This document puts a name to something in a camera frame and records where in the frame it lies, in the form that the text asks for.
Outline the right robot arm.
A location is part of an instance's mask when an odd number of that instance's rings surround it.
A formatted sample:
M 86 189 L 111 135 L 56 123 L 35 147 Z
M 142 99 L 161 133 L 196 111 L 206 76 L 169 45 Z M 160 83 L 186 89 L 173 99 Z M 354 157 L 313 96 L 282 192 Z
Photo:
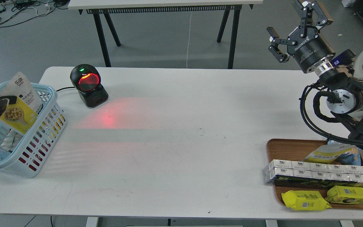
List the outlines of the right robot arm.
M 268 27 L 268 50 L 280 63 L 293 57 L 303 73 L 317 74 L 317 82 L 306 86 L 300 98 L 301 116 L 308 128 L 328 140 L 363 150 L 363 80 L 353 76 L 355 54 L 346 50 L 335 56 L 321 35 L 320 30 L 333 22 L 323 4 L 299 0 L 295 3 L 300 10 L 300 25 L 286 39 Z M 325 122 L 343 124 L 350 132 L 347 138 L 332 135 L 311 121 L 305 102 L 312 89 L 317 89 L 313 100 L 315 115 Z

